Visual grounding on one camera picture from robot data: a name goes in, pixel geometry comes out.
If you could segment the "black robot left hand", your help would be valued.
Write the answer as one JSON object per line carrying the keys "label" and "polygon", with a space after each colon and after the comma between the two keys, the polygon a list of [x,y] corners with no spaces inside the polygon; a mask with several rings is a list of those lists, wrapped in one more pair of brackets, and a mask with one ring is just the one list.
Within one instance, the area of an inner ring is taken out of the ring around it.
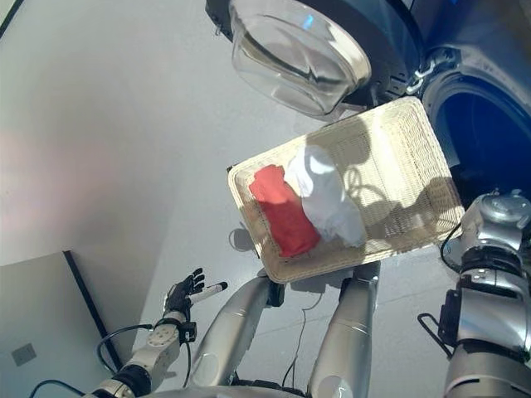
{"label": "black robot left hand", "polygon": [[191,320],[191,308],[194,304],[202,302],[228,288],[226,281],[205,286],[204,280],[203,269],[198,268],[183,281],[174,284],[166,294],[163,313],[179,312],[189,322]]}

